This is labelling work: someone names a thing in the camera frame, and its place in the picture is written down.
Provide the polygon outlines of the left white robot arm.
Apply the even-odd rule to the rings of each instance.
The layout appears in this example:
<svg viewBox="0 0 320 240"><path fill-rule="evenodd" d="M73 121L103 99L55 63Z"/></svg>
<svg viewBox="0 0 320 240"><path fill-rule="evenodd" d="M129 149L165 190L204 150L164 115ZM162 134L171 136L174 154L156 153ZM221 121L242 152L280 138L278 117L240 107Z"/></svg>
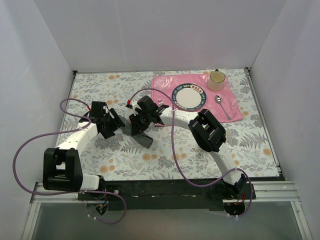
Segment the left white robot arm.
<svg viewBox="0 0 320 240"><path fill-rule="evenodd" d="M89 191L95 200L106 196L101 177L83 173L80 156L97 135L108 139L125 123L114 108L105 102L93 101L91 108L80 120L73 132L56 148L47 148L43 156L43 187L46 190L79 192Z"/></svg>

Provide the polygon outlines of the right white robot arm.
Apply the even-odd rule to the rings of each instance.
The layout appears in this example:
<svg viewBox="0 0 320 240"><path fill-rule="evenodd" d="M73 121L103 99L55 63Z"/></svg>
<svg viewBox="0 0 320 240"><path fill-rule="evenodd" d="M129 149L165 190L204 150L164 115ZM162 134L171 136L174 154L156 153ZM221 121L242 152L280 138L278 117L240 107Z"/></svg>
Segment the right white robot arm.
<svg viewBox="0 0 320 240"><path fill-rule="evenodd" d="M162 104L158 106L149 96L144 96L137 102L127 101L127 108L132 109L129 116L131 134L143 133L151 123L171 126L171 148L175 155L174 127L190 130L198 146L208 152L217 164L222 176L207 184L196 184L190 181L182 172L178 163L176 167L182 178L190 185L198 188L210 187L223 181L227 195L237 199L245 192L248 177L244 171L236 169L226 144L226 130L221 123L206 108L200 112L189 112L175 109L173 106Z"/></svg>

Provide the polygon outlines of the grey cloth napkin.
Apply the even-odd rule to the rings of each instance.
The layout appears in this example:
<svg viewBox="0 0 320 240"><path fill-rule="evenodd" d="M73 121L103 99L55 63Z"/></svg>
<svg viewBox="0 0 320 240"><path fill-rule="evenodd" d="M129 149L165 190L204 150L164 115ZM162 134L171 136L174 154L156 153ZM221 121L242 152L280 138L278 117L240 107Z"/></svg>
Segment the grey cloth napkin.
<svg viewBox="0 0 320 240"><path fill-rule="evenodd" d="M124 127L121 127L122 133L134 139L141 146L149 149L153 143L153 138L149 137L144 132L138 133L137 135L132 135L132 125L131 122L123 116L120 116L120 119L125 124Z"/></svg>

